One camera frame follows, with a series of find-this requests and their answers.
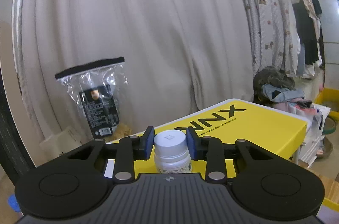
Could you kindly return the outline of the patterned hanging garment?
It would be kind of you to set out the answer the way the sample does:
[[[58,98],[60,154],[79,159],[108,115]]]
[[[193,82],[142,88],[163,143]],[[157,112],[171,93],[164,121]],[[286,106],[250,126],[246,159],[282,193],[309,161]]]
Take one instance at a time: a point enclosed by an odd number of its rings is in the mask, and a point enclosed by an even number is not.
[[[243,0],[249,26],[253,72],[266,67],[296,76],[298,38],[291,0]]]

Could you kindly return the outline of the white pill bottle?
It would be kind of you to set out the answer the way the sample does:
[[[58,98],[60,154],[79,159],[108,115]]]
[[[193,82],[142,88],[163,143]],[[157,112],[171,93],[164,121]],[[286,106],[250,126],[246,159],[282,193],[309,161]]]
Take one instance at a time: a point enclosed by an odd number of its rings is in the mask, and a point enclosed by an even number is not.
[[[154,148],[154,161],[158,173],[191,173],[191,156],[185,133],[178,130],[162,131],[155,135]]]

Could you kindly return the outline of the beige curtain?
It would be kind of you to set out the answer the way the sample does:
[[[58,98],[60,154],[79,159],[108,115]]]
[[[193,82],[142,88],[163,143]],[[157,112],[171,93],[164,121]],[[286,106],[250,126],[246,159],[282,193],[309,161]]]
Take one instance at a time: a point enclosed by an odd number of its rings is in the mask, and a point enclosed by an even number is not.
[[[55,75],[123,57],[122,117],[134,132],[230,98],[253,99],[252,55],[242,0],[22,0],[16,61],[35,134],[86,121]]]

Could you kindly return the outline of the pile of clothes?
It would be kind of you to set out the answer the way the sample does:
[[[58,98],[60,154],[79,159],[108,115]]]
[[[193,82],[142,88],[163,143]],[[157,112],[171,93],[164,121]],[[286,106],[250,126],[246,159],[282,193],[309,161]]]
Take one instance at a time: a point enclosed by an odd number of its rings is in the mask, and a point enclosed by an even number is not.
[[[295,87],[295,82],[283,71],[266,67],[253,79],[254,102],[300,115],[310,120],[319,130],[324,128],[324,115],[304,91]]]

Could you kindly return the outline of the clear zip bag with card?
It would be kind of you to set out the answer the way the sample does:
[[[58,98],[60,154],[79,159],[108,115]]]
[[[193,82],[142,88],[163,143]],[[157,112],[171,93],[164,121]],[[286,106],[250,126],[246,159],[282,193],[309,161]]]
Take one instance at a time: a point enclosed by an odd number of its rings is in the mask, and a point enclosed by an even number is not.
[[[93,138],[113,136],[121,122],[120,108],[128,84],[125,58],[101,59],[55,74],[85,115]]]

